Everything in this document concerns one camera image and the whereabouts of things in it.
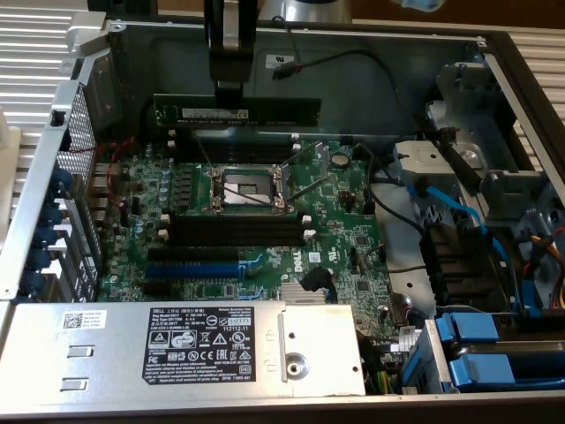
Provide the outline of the silver chipset heatsink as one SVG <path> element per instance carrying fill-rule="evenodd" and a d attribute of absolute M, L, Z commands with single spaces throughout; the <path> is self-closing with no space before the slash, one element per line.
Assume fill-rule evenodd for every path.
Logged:
<path fill-rule="evenodd" d="M 325 305 L 326 290 L 321 288 L 317 291 L 307 291 L 298 282 L 281 284 L 281 300 L 288 305 Z"/>

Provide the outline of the grey drive cage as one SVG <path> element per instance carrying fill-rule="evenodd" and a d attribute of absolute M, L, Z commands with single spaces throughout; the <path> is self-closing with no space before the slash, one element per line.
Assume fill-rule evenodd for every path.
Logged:
<path fill-rule="evenodd" d="M 479 175 L 534 169 L 516 134 L 516 114 L 486 65 L 443 66 L 426 114 L 433 128 L 454 132 L 452 147 Z"/>

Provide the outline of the green RAM stick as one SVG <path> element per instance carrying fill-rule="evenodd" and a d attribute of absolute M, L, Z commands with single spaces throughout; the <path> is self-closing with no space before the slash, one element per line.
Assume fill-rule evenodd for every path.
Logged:
<path fill-rule="evenodd" d="M 321 100 L 315 98 L 244 98 L 232 109 L 215 105 L 212 95 L 155 94 L 160 127 L 313 127 L 318 124 Z"/>

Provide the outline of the silver metal bracket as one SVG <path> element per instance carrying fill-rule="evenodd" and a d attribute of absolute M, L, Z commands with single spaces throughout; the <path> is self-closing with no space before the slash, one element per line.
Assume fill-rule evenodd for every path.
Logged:
<path fill-rule="evenodd" d="M 102 11 L 79 11 L 73 16 L 65 35 L 71 57 L 86 57 L 105 48 L 105 22 Z"/>

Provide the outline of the blue drive caddy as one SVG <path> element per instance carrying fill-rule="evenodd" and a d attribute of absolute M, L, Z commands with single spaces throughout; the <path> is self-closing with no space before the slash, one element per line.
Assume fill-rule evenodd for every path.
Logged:
<path fill-rule="evenodd" d="M 426 321 L 401 371 L 401 385 L 418 394 L 498 393 L 518 391 L 565 392 L 565 325 L 534 329 L 492 315 L 497 342 L 442 343 L 435 319 Z M 448 364 L 465 353 L 505 354 L 516 385 L 505 390 L 461 392 L 451 380 Z"/>

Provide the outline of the black RAM slot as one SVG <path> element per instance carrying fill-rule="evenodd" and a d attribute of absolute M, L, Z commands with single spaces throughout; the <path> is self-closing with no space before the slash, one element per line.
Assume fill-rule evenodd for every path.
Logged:
<path fill-rule="evenodd" d="M 233 237 L 179 237 L 170 233 L 170 246 L 304 246 L 303 232 L 299 238 L 233 238 Z"/>
<path fill-rule="evenodd" d="M 191 128 L 175 128 L 176 136 L 180 139 L 196 138 L 199 140 L 289 140 L 293 132 L 269 132 L 257 129 L 231 127 L 224 130 L 207 129 L 194 130 Z"/>
<path fill-rule="evenodd" d="M 171 220 L 169 217 L 169 225 L 171 227 L 265 227 L 265 228 L 283 228 L 298 227 L 303 228 L 302 219 L 294 221 L 290 219 L 181 219 L 179 221 Z"/>
<path fill-rule="evenodd" d="M 274 213 L 274 214 L 258 214 L 258 213 L 248 213 L 248 214 L 226 214 L 226 213 L 193 213 L 184 215 L 173 215 L 170 214 L 171 220 L 179 221 L 181 219 L 223 219 L 223 218 L 234 218 L 234 219 L 290 219 L 294 221 L 300 221 L 303 218 L 302 213 Z"/>
<path fill-rule="evenodd" d="M 169 232 L 179 237 L 299 238 L 303 230 L 298 227 L 171 227 Z"/>
<path fill-rule="evenodd" d="M 290 139 L 181 139 L 176 142 L 178 149 L 196 149 L 200 142 L 206 149 L 272 149 L 292 150 L 295 144 Z"/>
<path fill-rule="evenodd" d="M 196 149 L 178 149 L 176 147 L 176 141 L 175 141 L 175 150 L 178 153 L 184 154 L 184 155 L 190 155 L 190 154 L 198 154 L 198 152 L 200 151 L 199 146 Z M 220 149 L 206 149 L 207 153 L 212 153 L 212 152 L 218 152 L 220 155 L 229 155 L 229 154 L 252 154 L 252 155 L 257 155 L 257 154 L 264 154 L 264 155 L 272 155 L 274 153 L 278 153 L 278 154 L 285 154 L 285 155 L 290 155 L 292 153 L 292 150 L 287 150 L 287 151 L 283 151 L 283 150 L 266 150 L 266 149 L 226 149 L 226 148 L 220 148 Z"/>
<path fill-rule="evenodd" d="M 229 154 L 220 155 L 218 152 L 208 154 L 211 163 L 283 163 L 289 158 L 288 155 L 274 153 L 272 155 L 252 154 Z M 176 160 L 180 163 L 206 163 L 202 154 L 178 155 Z"/>

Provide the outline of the grey metal PC case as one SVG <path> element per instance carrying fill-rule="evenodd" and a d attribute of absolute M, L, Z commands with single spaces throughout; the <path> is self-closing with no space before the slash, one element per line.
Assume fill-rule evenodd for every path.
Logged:
<path fill-rule="evenodd" d="M 296 145 L 337 142 L 366 165 L 366 186 L 386 248 L 386 269 L 398 328 L 425 327 L 445 313 L 486 313 L 534 329 L 565 325 L 565 126 L 536 81 L 514 41 L 501 31 L 402 26 L 351 26 L 290 23 L 290 38 L 279 21 L 257 26 L 250 79 L 243 97 L 321 100 L 313 127 L 235 127 L 293 132 Z M 34 157 L 19 166 L 10 229 L 0 253 L 0 354 L 12 318 L 22 305 L 77 308 L 130 303 L 101 302 L 97 286 L 105 262 L 99 227 L 94 225 L 89 188 L 97 163 L 118 163 L 154 146 L 176 152 L 175 128 L 160 127 L 154 95 L 212 95 L 204 19 L 113 19 L 106 16 L 106 46 L 73 58 L 49 107 Z M 479 175 L 451 145 L 451 129 L 433 128 L 426 114 L 436 78 L 445 65 L 484 64 L 491 69 L 516 114 L 516 134 L 535 171 L 551 186 L 518 221 L 490 221 L 419 177 L 405 185 L 396 170 L 396 144 L 433 143 L 471 194 L 479 197 Z M 73 176 L 67 193 L 53 194 L 54 169 Z M 506 265 L 507 312 L 436 305 L 420 251 L 426 229 L 412 196 L 433 196 L 465 214 Z M 39 223 L 41 207 L 58 203 L 59 225 Z M 59 239 L 50 251 L 41 296 L 20 291 L 26 258 L 37 226 L 51 227 Z M 200 424 L 565 424 L 565 392 L 418 394 L 401 385 L 410 352 L 391 352 L 354 329 L 365 392 L 361 396 L 127 399 L 93 403 L 65 399 L 30 403 L 0 396 L 0 423 L 68 424 L 85 422 L 198 422 Z"/>

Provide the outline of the green Dell motherboard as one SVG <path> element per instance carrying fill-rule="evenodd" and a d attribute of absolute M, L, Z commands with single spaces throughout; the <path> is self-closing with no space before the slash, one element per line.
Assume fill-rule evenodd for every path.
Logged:
<path fill-rule="evenodd" d="M 331 156 L 346 154 L 347 169 L 337 169 Z M 97 286 L 101 302 L 281 300 L 281 284 L 298 282 L 307 291 L 326 290 L 326 304 L 352 309 L 357 330 L 375 344 L 397 341 L 386 248 L 366 186 L 365 162 L 337 142 L 296 145 L 283 163 L 213 163 L 216 165 L 280 165 L 292 194 L 319 178 L 329 179 L 289 203 L 302 213 L 304 246 L 170 246 L 170 214 L 214 213 L 209 208 L 207 163 L 180 163 L 148 146 L 143 155 L 118 162 L 122 174 L 109 177 L 120 194 L 117 207 L 99 227 L 105 262 Z M 149 261 L 153 247 L 235 247 L 238 261 Z M 149 264 L 237 263 L 239 278 L 145 278 Z M 146 281 L 172 282 L 169 297 L 142 293 Z"/>

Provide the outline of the dark blue slot clip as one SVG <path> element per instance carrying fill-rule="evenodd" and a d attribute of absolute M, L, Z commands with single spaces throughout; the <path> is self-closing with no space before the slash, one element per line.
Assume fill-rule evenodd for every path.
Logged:
<path fill-rule="evenodd" d="M 45 226 L 59 225 L 64 219 L 64 213 L 58 203 L 44 204 L 41 207 L 39 223 Z"/>
<path fill-rule="evenodd" d="M 72 174 L 65 169 L 54 169 L 49 181 L 49 190 L 53 194 L 67 193 L 73 184 Z"/>
<path fill-rule="evenodd" d="M 46 287 L 44 275 L 40 272 L 25 270 L 20 280 L 20 291 L 27 295 L 41 296 Z"/>
<path fill-rule="evenodd" d="M 58 233 L 51 227 L 37 226 L 32 238 L 32 246 L 46 248 L 55 245 L 59 239 Z"/>
<path fill-rule="evenodd" d="M 33 271 L 41 271 L 48 269 L 51 265 L 52 257 L 50 251 L 32 248 L 29 250 L 26 258 L 26 269 Z"/>

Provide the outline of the CPU socket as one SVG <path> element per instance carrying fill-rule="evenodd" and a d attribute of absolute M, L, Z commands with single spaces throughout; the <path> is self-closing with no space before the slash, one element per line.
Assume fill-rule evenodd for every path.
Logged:
<path fill-rule="evenodd" d="M 216 165 L 204 174 L 209 179 L 209 208 L 233 216 L 284 216 L 295 209 L 286 197 L 280 165 Z"/>

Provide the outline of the blue expansion slot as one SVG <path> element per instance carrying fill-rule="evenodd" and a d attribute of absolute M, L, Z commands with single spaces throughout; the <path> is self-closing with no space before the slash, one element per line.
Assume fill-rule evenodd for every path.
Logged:
<path fill-rule="evenodd" d="M 149 264 L 145 278 L 239 278 L 241 269 L 237 263 Z"/>

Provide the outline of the blue disk caddy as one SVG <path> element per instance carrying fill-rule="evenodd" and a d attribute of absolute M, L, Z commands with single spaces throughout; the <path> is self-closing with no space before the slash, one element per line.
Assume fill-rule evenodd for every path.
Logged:
<path fill-rule="evenodd" d="M 497 342 L 498 330 L 486 313 L 445 313 L 435 319 L 442 343 Z"/>
<path fill-rule="evenodd" d="M 453 385 L 461 392 L 505 390 L 516 379 L 505 354 L 465 353 L 448 364 Z"/>

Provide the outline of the thin metal locking lever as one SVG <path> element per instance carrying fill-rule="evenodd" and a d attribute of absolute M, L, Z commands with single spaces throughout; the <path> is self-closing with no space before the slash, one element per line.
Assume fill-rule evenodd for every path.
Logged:
<path fill-rule="evenodd" d="M 210 158 L 209 158 L 209 155 L 208 155 L 206 149 L 204 148 L 204 145 L 203 145 L 203 142 L 201 141 L 201 139 L 200 139 L 199 137 L 196 137 L 196 136 L 195 136 L 195 140 L 196 140 L 197 143 L 198 143 L 198 146 L 199 146 L 199 149 L 200 149 L 200 152 L 201 152 L 202 156 L 204 157 L 204 159 L 205 159 L 206 162 L 207 162 L 207 165 L 208 165 L 208 172 L 207 172 L 207 174 L 208 174 L 208 176 L 211 178 L 211 177 L 214 176 L 214 166 L 213 166 L 213 164 L 212 164 L 212 162 L 211 162 L 211 160 L 210 160 Z"/>
<path fill-rule="evenodd" d="M 329 179 L 329 175 L 319 178 L 318 180 L 312 182 L 310 185 L 306 186 L 305 188 L 299 190 L 298 192 L 292 194 L 287 200 L 287 203 L 292 203 L 293 201 L 299 199 L 300 197 L 304 196 L 305 194 L 311 192 L 314 188 L 318 187 L 325 181 Z"/>

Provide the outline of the long black expansion slot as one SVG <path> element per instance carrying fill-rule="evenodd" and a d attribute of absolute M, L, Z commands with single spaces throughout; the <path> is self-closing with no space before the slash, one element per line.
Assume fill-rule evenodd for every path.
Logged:
<path fill-rule="evenodd" d="M 147 252 L 149 261 L 238 261 L 235 247 L 153 247 Z"/>

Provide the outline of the short black expansion slot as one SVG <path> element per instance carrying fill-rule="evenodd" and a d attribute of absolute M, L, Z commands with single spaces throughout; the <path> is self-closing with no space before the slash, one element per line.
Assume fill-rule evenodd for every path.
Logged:
<path fill-rule="evenodd" d="M 141 290 L 148 297 L 169 297 L 172 291 L 172 282 L 168 280 L 146 281 Z"/>

